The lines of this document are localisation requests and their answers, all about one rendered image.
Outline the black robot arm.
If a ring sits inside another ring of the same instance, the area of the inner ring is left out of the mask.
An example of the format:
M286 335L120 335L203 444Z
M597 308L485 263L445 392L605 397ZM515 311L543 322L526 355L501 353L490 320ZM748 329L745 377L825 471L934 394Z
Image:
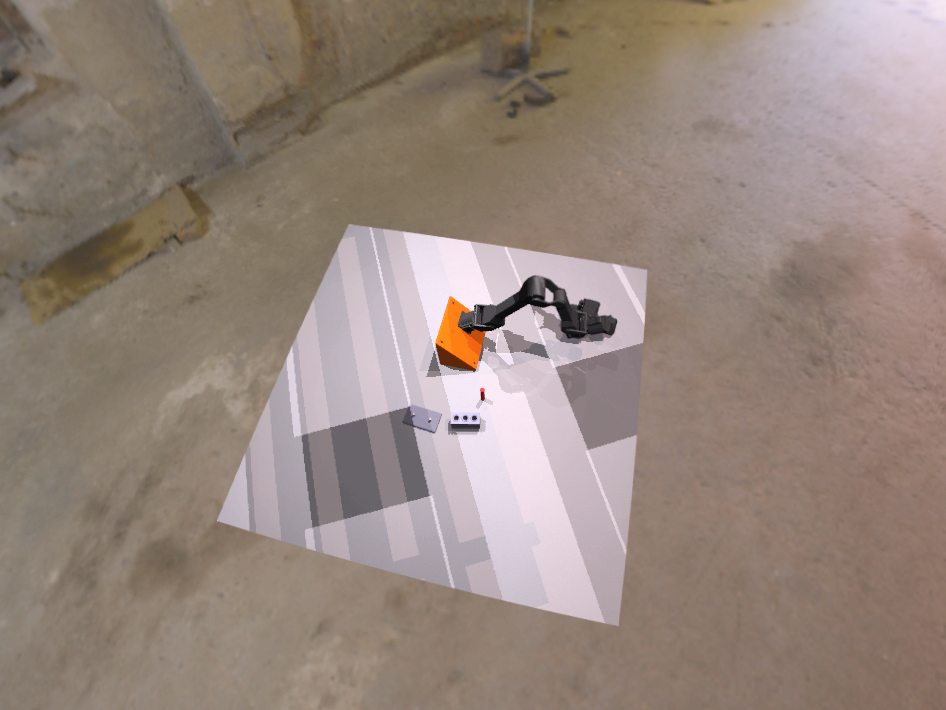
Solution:
M552 302L545 301L546 287L554 293ZM601 306L599 302L581 299L578 306L582 311L571 309L565 289L539 275L530 276L520 291L498 305L475 304L473 311L461 311L457 326L468 334L475 329L480 332L493 331L505 325L505 317L528 304L542 308L556 306L561 317L561 330L567 338L582 338L587 333L593 335L610 329L608 317L598 314Z

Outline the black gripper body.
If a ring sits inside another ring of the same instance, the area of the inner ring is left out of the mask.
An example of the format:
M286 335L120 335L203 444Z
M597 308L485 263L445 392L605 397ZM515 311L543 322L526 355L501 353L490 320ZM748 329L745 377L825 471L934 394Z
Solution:
M571 309L579 310L579 306L576 305L576 304L570 304L570 306L571 306ZM608 317L609 322L610 322L610 329L609 329L609 331L603 332L603 333L606 333L606 334L608 334L608 335L612 335L612 334L614 333L614 331L615 331L615 328L616 328L617 318L614 318L614 317L611 317L611 316L607 316L607 317Z

